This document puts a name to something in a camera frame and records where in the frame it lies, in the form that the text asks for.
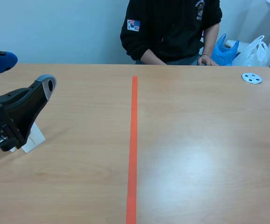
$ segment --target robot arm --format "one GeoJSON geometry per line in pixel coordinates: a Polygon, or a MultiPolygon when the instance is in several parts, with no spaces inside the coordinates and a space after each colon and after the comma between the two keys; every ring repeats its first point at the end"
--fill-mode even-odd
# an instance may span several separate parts
{"type": "MultiPolygon", "coordinates": [[[[14,67],[16,56],[0,52],[0,73],[14,67]]],[[[0,96],[0,149],[9,151],[26,144],[31,127],[56,87],[52,75],[38,77],[29,87],[0,96]]]]}

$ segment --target jeans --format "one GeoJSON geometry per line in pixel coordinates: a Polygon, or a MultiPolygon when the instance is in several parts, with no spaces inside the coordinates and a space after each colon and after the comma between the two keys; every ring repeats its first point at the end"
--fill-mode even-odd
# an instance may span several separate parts
{"type": "MultiPolygon", "coordinates": [[[[201,57],[200,54],[197,54],[193,57],[186,57],[175,62],[167,62],[167,65],[198,65],[198,59],[201,57]]],[[[136,64],[144,64],[142,61],[136,61],[136,64]]]]}

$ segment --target person's left hand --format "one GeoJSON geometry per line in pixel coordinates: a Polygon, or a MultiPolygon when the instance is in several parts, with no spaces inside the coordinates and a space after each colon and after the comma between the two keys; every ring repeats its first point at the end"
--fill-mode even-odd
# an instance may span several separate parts
{"type": "Polygon", "coordinates": [[[213,59],[210,58],[208,55],[202,55],[198,60],[198,65],[202,65],[205,63],[207,66],[219,66],[213,59]]]}

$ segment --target orange tape line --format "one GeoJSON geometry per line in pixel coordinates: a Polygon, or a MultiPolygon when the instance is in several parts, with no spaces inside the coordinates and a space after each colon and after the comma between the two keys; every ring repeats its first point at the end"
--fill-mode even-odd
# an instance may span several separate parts
{"type": "Polygon", "coordinates": [[[137,147],[138,147],[138,77],[132,79],[131,137],[129,179],[126,199],[126,224],[137,222],[137,147]]]}

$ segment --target white stand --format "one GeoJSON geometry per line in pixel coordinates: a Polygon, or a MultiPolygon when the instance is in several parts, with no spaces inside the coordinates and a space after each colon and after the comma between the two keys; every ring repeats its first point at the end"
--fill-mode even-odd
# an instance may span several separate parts
{"type": "MultiPolygon", "coordinates": [[[[40,129],[36,125],[36,123],[33,123],[30,131],[30,135],[28,137],[28,140],[25,145],[22,146],[22,149],[29,153],[34,148],[38,147],[41,143],[45,141],[45,137],[41,133],[40,129]]],[[[12,148],[10,151],[14,152],[17,148],[12,148]]]]}

